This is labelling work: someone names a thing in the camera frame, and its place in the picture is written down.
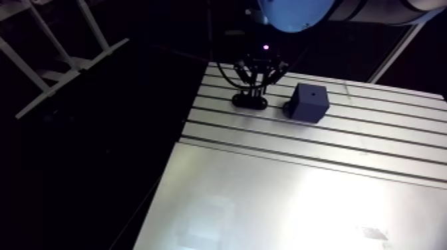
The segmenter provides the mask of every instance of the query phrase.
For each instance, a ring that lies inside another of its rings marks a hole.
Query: metal frame
[[[385,74],[385,72],[390,68],[390,66],[395,62],[395,60],[402,54],[405,48],[411,43],[413,38],[419,33],[419,31],[424,27],[425,23],[421,23],[409,28],[406,34],[401,38],[399,43],[387,56],[387,58],[382,62],[382,64],[377,68],[377,70],[371,75],[367,80],[369,83],[377,83],[378,80]]]
[[[35,18],[39,27],[46,34],[52,44],[58,50],[60,56],[55,60],[60,60],[66,62],[70,65],[71,69],[68,72],[55,72],[51,70],[39,69],[34,71],[15,51],[14,49],[0,37],[0,51],[3,51],[8,58],[17,67],[28,76],[28,78],[36,84],[42,93],[38,95],[33,101],[31,101],[26,107],[24,107],[19,113],[15,115],[17,119],[22,118],[26,113],[31,111],[39,103],[44,101],[46,98],[52,96],[58,89],[62,88],[64,85],[69,83],[71,80],[76,78],[80,74],[80,70],[88,70],[96,63],[100,62],[103,58],[111,55],[113,51],[124,45],[129,41],[129,39],[123,39],[115,45],[109,46],[107,40],[102,34],[98,24],[96,23],[88,5],[84,0],[78,0],[78,5],[81,12],[84,15],[89,27],[91,28],[93,35],[96,37],[99,45],[102,48],[102,52],[92,60],[82,59],[77,57],[71,57],[64,49],[64,47],[59,43],[53,32],[50,30],[48,25],[40,16],[39,12],[34,8],[33,4],[29,0],[22,0],[24,9],[30,9],[32,16]],[[49,86],[43,78],[51,79],[57,81],[54,86]]]

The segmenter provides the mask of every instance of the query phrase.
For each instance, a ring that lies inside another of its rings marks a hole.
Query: dark background
[[[108,42],[130,42],[20,121],[14,115],[39,89],[0,53],[5,249],[132,248],[210,48],[228,63],[241,50],[240,38],[223,33],[244,28],[245,4],[212,1],[211,45],[206,0],[96,1]],[[77,8],[54,0],[38,10],[70,55],[91,59],[100,48]],[[431,20],[379,84],[444,94],[446,20],[445,12]],[[324,23],[317,35],[269,42],[288,58],[307,48],[295,72],[365,81],[407,28]],[[28,12],[2,21],[0,35],[34,69],[68,70]]]

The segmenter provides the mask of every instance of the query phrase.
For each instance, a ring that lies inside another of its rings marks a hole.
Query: aluminum table
[[[298,82],[327,87],[318,124],[282,115]],[[135,249],[447,249],[441,96],[289,73],[254,111],[236,91],[210,63]]]

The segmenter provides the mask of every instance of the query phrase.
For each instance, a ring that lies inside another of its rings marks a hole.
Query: black box
[[[298,84],[291,100],[284,104],[287,117],[302,122],[317,123],[329,108],[326,87]]]

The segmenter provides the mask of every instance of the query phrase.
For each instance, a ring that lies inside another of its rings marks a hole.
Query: cable
[[[224,70],[222,69],[222,66],[220,65],[220,63],[219,63],[217,60],[216,60],[216,64],[218,65],[218,69],[219,69],[219,71],[220,71],[220,74],[222,74],[223,78],[224,78],[228,83],[230,83],[231,85],[233,85],[233,86],[236,87],[236,88],[240,88],[240,89],[242,89],[242,90],[255,90],[255,89],[263,88],[263,87],[269,85],[268,82],[263,82],[263,83],[261,83],[260,85],[257,85],[257,86],[244,86],[244,85],[236,84],[235,82],[233,82],[233,81],[227,76],[227,74],[225,74]]]

